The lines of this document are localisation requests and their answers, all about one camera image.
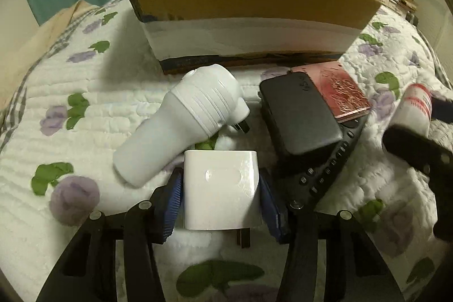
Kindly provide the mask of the white red-capped bottle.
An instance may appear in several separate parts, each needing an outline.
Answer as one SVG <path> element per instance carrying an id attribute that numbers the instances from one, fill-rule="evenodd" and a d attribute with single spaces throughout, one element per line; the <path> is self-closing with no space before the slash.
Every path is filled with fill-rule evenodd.
<path id="1" fill-rule="evenodd" d="M 421 83 L 409 85 L 402 95 L 389 126 L 405 127 L 427 137 L 432 115 L 431 93 Z"/>

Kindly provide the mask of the black remote control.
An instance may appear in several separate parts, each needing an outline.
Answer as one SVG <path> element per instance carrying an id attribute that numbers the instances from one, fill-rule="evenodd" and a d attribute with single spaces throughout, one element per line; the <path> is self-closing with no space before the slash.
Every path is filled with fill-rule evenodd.
<path id="1" fill-rule="evenodd" d="M 343 170 L 369 119 L 369 114 L 340 123 L 343 137 L 312 153 L 279 159 L 273 175 L 292 209 L 314 209 Z"/>

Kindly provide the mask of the pink patterned card case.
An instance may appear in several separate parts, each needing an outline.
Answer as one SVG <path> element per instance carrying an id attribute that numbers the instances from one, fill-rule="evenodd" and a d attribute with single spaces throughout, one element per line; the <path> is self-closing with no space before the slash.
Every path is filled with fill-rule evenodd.
<path id="1" fill-rule="evenodd" d="M 365 116 L 371 105 L 357 83 L 336 61 L 292 67 L 306 73 L 339 123 Z"/>

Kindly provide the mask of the white cube charger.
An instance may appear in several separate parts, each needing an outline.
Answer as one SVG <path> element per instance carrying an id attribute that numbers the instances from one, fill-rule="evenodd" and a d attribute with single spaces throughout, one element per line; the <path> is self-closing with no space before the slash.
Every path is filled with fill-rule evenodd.
<path id="1" fill-rule="evenodd" d="M 236 231 L 241 248 L 261 225 L 257 153 L 198 150 L 184 154 L 183 221 L 191 231 Z"/>

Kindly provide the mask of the white handheld device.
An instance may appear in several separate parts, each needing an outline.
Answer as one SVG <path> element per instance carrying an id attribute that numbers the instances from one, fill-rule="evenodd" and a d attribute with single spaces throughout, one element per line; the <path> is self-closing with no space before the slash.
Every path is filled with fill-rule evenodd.
<path id="1" fill-rule="evenodd" d="M 214 136 L 223 126 L 248 132 L 250 109 L 237 79 L 220 64 L 186 73 L 161 106 L 114 152 L 125 182 L 140 188 L 180 153 Z"/>

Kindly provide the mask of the white louvered wardrobe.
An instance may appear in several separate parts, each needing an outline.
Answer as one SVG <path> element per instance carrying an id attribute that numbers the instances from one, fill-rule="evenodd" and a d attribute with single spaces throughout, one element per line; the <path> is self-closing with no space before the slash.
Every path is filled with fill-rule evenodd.
<path id="1" fill-rule="evenodd" d="M 415 0 L 418 28 L 452 81 L 452 12 L 445 0 Z"/>

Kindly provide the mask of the floral quilted bedspread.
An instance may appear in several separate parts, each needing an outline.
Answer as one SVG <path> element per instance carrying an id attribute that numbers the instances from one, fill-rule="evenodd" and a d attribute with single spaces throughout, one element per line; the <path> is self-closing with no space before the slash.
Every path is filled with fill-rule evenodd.
<path id="1" fill-rule="evenodd" d="M 414 301 L 450 253 L 432 233 L 435 196 L 423 174 L 381 147 L 390 118 L 411 83 L 450 97 L 436 77 L 429 43 L 400 15 L 381 7 L 341 64 L 372 103 L 358 145 L 319 202 L 347 209 L 377 245 L 404 298 Z M 114 171 L 114 151 L 153 114 L 180 78 L 165 75 L 129 0 L 112 0 L 71 22 L 15 93 L 1 127 L 1 269 L 24 301 L 35 301 L 76 233 L 49 203 L 65 179 L 91 179 L 97 207 L 128 210 L 166 182 L 164 169 L 140 189 Z M 232 232 L 177 228 L 156 246 L 169 301 L 272 301 L 287 247 L 265 226 L 241 249 Z"/>

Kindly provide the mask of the beige pillow blanket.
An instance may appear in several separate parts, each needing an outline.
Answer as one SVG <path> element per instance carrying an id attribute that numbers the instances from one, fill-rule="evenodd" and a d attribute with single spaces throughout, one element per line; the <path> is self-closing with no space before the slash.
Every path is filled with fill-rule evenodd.
<path id="1" fill-rule="evenodd" d="M 97 5 L 79 0 L 71 7 L 61 9 L 60 12 L 44 22 L 17 51 L 1 57 L 0 108 L 2 113 L 10 103 L 15 90 L 19 87 L 31 65 L 50 50 L 70 22 L 85 12 L 96 8 Z"/>

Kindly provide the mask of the open cardboard box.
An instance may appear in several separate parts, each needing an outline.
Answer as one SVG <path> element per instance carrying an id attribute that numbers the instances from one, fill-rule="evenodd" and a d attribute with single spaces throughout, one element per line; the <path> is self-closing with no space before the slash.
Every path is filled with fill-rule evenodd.
<path id="1" fill-rule="evenodd" d="M 378 0 L 130 0 L 165 74 L 339 59 Z"/>

